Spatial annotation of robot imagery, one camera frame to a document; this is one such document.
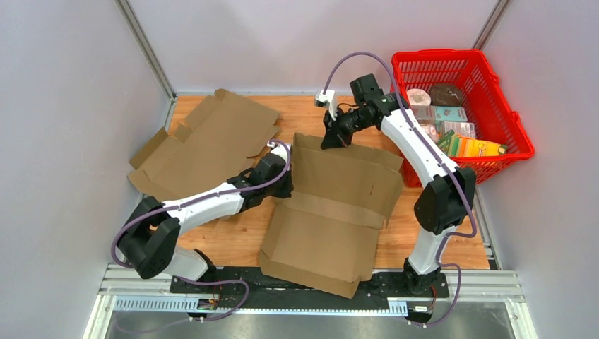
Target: wooden table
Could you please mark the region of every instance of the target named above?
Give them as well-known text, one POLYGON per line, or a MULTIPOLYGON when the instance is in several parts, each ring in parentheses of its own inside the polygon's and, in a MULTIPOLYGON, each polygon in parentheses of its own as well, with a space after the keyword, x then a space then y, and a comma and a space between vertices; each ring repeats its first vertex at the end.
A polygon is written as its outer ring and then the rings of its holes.
MULTIPOLYGON (((179 97, 169 130, 174 131, 203 98, 203 96, 179 97)), ((322 125, 324 111, 313 105, 312 96, 268 95, 250 98, 281 112, 277 121, 281 132, 277 138, 283 141, 291 143, 294 132, 315 136, 324 134, 322 125)), ((339 102, 352 102, 352 99, 339 97, 339 102)), ((397 147, 374 127, 356 133, 353 143, 383 148, 395 154, 398 152, 397 147)), ((421 190, 406 188, 399 198, 389 226, 379 235, 376 268, 402 268, 405 258, 410 255, 420 229, 414 216, 413 206, 421 190)), ((274 203, 267 198, 260 206, 233 215, 229 220, 214 220, 187 232, 179 238, 178 243, 188 249, 201 249, 217 266, 257 266, 258 252, 274 207, 274 203)), ((467 219, 458 231, 469 232, 470 228, 467 219)), ((480 235, 473 239, 451 238, 443 262, 459 263, 462 268, 489 268, 480 235)))

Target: red plastic basket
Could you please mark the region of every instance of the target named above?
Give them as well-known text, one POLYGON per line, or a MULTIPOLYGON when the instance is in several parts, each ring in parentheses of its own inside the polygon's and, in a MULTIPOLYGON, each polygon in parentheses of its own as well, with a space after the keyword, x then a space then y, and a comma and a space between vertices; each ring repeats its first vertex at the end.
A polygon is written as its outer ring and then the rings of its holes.
MULTIPOLYGON (((476 172, 477 184, 502 169, 535 154, 517 112, 512 111, 487 58, 478 50, 428 49, 393 55, 393 74, 404 97, 410 88, 428 91, 435 83, 453 83, 464 94, 462 107, 468 121, 475 124, 479 139, 507 145, 507 154, 496 157, 453 157, 461 167, 476 172)), ((421 186, 408 162, 401 172, 408 187, 421 186)))

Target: product box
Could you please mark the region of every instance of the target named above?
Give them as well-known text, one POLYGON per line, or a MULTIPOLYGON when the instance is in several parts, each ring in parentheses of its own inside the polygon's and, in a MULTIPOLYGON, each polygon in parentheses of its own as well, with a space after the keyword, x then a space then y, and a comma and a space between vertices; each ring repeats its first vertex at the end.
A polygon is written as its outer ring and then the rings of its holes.
POLYGON ((213 189, 251 167, 279 112, 226 90, 206 97, 172 136, 160 129, 129 161, 129 181, 159 201, 213 189))
POLYGON ((443 121, 440 123, 439 133, 441 135, 454 131, 456 134, 463 136, 465 138, 474 138, 476 139, 476 132, 474 129, 474 124, 471 122, 453 122, 453 121, 443 121))
POLYGON ((435 124, 437 128, 443 121, 467 122, 466 111, 462 107, 447 106, 416 106, 412 113, 421 124, 435 124))
POLYGON ((291 198, 277 206, 259 253, 262 273, 351 298, 371 278, 379 230, 403 189, 402 158, 350 145, 321 150, 296 133, 291 198))

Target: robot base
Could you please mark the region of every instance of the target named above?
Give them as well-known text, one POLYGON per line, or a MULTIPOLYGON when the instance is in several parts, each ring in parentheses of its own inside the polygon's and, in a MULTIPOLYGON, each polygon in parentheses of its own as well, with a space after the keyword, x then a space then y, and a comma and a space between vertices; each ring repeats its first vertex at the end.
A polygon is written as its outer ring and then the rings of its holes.
MULTIPOLYGON (((249 309, 347 309, 377 310, 389 309, 388 297, 432 298, 429 287, 419 295, 409 293, 406 289, 406 274, 401 272, 375 272, 368 281, 362 281, 352 299, 314 290, 310 287, 294 284, 263 275, 258 267, 225 266, 215 269, 210 278, 212 281, 243 279, 249 285, 249 296, 244 308, 249 309)), ((432 281, 437 291, 437 298, 449 297, 447 280, 443 273, 438 273, 432 281)), ((221 293, 219 307, 233 307, 244 293, 241 284, 227 284, 216 288, 190 285, 181 280, 171 280, 170 292, 182 294, 213 294, 218 298, 221 293)))

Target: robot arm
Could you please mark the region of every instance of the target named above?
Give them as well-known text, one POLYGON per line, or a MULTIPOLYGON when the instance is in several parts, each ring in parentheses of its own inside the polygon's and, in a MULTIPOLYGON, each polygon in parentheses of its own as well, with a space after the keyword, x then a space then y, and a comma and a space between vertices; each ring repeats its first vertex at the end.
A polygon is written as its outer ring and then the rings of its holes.
MULTIPOLYGON (((471 168, 458 167, 441 152, 416 122, 411 109, 406 109, 407 117, 413 122, 410 127, 400 111, 396 96, 385 95, 372 74, 352 81, 350 87, 357 108, 349 109, 348 112, 336 106, 334 91, 316 94, 315 105, 327 108, 323 120, 326 132, 321 148, 346 148, 351 144, 354 132, 375 126, 399 147, 413 166, 424 187, 414 206, 416 218, 422 228, 413 252, 404 263, 404 272, 407 291, 419 295, 429 289, 441 270, 436 257, 443 246, 443 238, 455 231, 467 215, 457 188, 446 170, 439 165, 437 158, 443 160, 460 182, 470 206, 474 198, 476 176, 471 168), (413 129, 418 129, 420 135, 425 136, 424 140, 420 140, 413 129)), ((403 106, 409 107, 401 99, 403 106)))
POLYGON ((276 178, 288 161, 287 151, 281 145, 260 159, 256 167, 244 170, 218 187, 176 201, 160 203, 153 196, 143 199, 127 220, 127 224, 140 215, 163 206, 186 206, 198 197, 212 195, 187 207, 158 213, 130 227, 117 242, 117 247, 143 279, 168 273, 190 280, 198 280, 208 270, 205 256, 200 251, 190 251, 177 246, 177 239, 195 227, 211 220, 241 213, 260 205, 267 196, 288 198, 293 190, 290 167, 274 184, 262 189, 243 190, 223 194, 219 192, 247 189, 276 178))

